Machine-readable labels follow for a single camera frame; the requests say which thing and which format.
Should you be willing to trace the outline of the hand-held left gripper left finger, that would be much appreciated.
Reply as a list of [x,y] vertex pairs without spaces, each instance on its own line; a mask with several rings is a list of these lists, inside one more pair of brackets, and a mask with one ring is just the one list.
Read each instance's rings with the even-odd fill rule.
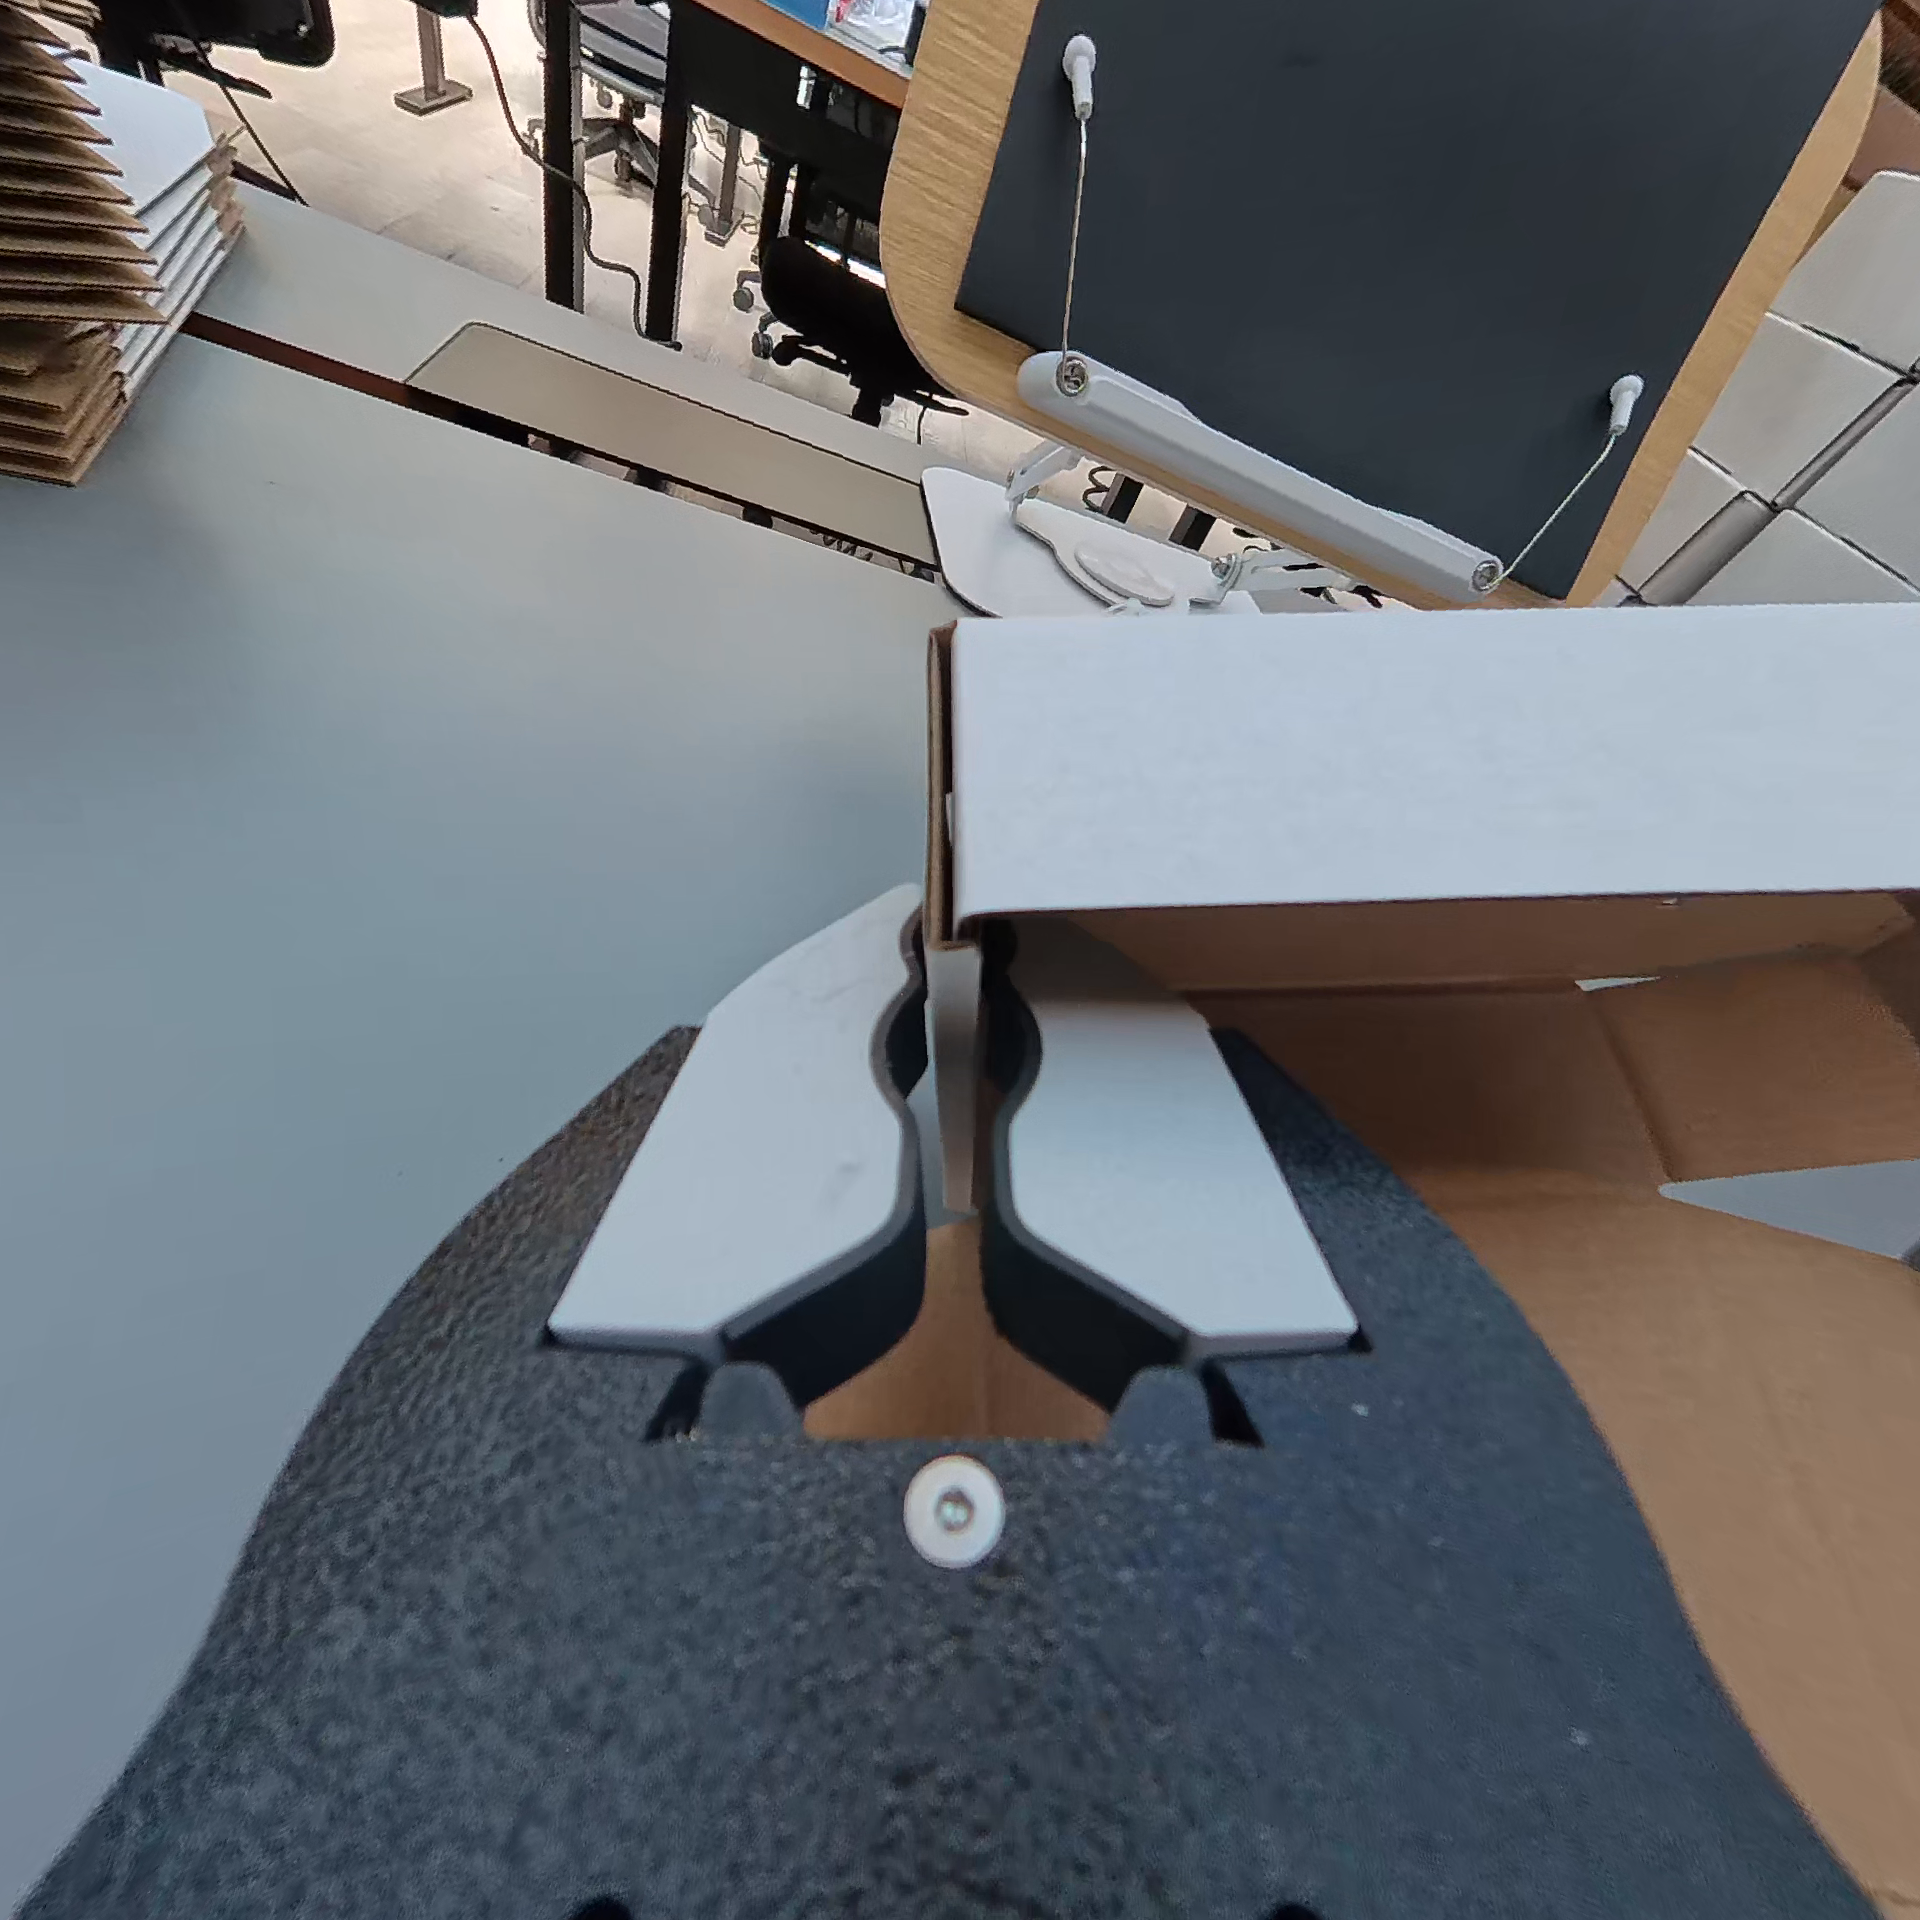
[[549,1317],[570,1348],[758,1363],[816,1403],[924,1302],[921,889],[896,885],[701,1021]]

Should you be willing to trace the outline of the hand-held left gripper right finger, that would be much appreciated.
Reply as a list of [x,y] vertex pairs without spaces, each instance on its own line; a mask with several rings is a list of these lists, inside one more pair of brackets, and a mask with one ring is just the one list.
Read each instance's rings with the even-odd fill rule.
[[996,1333],[1102,1410],[1139,1372],[1360,1333],[1207,1019],[1130,960],[983,982],[978,1253]]

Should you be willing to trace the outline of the white cardboard box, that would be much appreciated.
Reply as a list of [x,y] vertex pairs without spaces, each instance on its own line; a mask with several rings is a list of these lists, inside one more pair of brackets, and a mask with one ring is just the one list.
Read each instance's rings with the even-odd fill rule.
[[943,932],[1185,997],[1360,1333],[996,1445],[794,1914],[1918,1916],[1918,614],[964,627]]

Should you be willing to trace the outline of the wooden board on white stand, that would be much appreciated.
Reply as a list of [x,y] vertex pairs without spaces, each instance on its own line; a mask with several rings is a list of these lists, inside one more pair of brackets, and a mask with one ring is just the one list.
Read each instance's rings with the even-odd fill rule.
[[933,3],[882,194],[996,418],[1071,344],[1594,603],[1854,161],[1881,3]]

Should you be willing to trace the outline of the stack of folded white boxes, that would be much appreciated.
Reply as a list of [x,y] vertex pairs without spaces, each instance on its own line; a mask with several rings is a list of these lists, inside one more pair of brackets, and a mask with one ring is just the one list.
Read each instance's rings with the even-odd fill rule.
[[1918,178],[1793,268],[1603,603],[1918,603]]

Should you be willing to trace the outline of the stack of flat cardboard sheets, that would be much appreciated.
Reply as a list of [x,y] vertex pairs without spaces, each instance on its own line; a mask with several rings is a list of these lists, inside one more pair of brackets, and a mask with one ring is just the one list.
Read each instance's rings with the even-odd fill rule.
[[76,486],[246,229],[200,103],[4,3],[4,473]]

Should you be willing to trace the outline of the black desk frame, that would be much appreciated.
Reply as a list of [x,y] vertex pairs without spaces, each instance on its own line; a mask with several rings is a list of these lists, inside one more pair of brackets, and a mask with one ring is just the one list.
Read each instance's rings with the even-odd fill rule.
[[684,256],[684,155],[693,109],[662,3],[541,3],[541,294],[581,312],[586,264],[586,190],[581,126],[581,35],[611,42],[611,85],[658,105],[651,196],[651,268],[633,279],[638,329],[680,350],[680,288]]

